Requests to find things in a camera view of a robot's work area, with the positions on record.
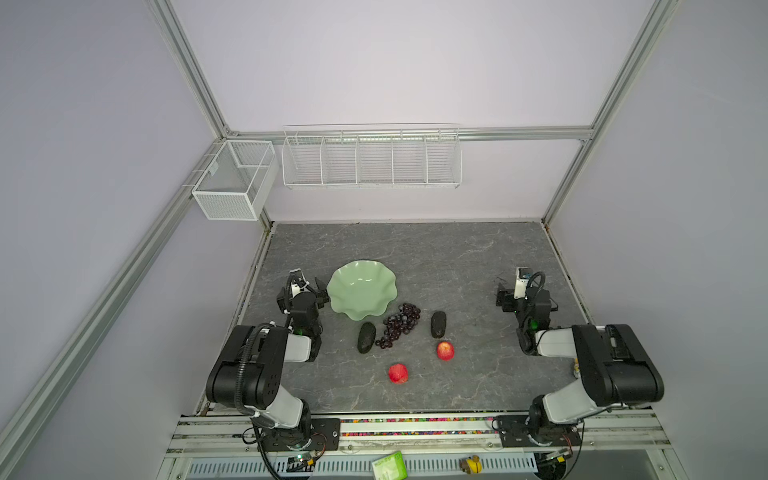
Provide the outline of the dark avocado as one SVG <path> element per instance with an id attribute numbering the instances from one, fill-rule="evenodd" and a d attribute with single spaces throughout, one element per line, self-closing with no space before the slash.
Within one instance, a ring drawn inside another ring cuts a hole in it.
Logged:
<path id="1" fill-rule="evenodd" d="M 444 311 L 435 311 L 430 319 L 431 336 L 435 339 L 443 338 L 447 329 L 447 314 Z"/>
<path id="2" fill-rule="evenodd" d="M 361 354 L 367 354 L 375 344 L 377 330 L 371 322 L 364 322 L 359 330 L 357 350 Z"/>

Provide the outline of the dark purple grape bunch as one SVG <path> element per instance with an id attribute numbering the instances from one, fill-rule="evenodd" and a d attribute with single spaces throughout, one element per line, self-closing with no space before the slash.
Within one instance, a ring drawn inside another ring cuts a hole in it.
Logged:
<path id="1" fill-rule="evenodd" d="M 397 310 L 384 320 L 384 331 L 374 341 L 381 349 L 392 348 L 393 344 L 403 335 L 410 334 L 418 325 L 421 309 L 413 303 L 402 303 Z"/>

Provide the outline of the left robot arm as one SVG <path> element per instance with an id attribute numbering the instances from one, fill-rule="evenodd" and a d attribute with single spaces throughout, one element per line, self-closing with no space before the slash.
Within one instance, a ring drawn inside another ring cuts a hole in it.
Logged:
<path id="1" fill-rule="evenodd" d="M 247 417 L 262 436 L 271 431 L 289 442 L 311 436 L 306 402 L 281 385 L 284 365 L 314 361 L 322 346 L 319 310 L 328 301 L 323 287 L 288 287 L 278 295 L 286 314 L 279 326 L 235 327 L 218 355 L 206 382 L 212 403 L 233 408 Z"/>

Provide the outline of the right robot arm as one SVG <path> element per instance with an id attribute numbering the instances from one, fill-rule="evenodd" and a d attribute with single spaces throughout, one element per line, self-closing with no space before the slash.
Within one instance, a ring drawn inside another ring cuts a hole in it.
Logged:
<path id="1" fill-rule="evenodd" d="M 570 359 L 579 367 L 576 380 L 532 401 L 525 422 L 530 436 L 541 436 L 555 426 L 572 427 L 614 408 L 644 406 L 663 398 L 661 374 L 630 326 L 551 326 L 553 300 L 544 288 L 542 273 L 534 273 L 523 291 L 500 285 L 496 306 L 515 315 L 524 354 Z"/>

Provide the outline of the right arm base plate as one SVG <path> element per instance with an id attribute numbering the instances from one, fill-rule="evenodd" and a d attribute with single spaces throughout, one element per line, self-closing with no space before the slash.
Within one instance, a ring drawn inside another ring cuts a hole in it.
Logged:
<path id="1" fill-rule="evenodd" d="M 503 447 L 578 447 L 582 436 L 577 424 L 535 425 L 527 414 L 499 415 L 491 428 L 499 435 Z"/>

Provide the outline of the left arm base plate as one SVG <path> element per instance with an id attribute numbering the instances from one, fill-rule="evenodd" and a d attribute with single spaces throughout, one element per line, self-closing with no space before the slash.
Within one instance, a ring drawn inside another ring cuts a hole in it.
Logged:
<path id="1" fill-rule="evenodd" d="M 336 451 L 341 440 L 341 420 L 312 417 L 296 429 L 265 429 L 260 440 L 267 452 Z"/>

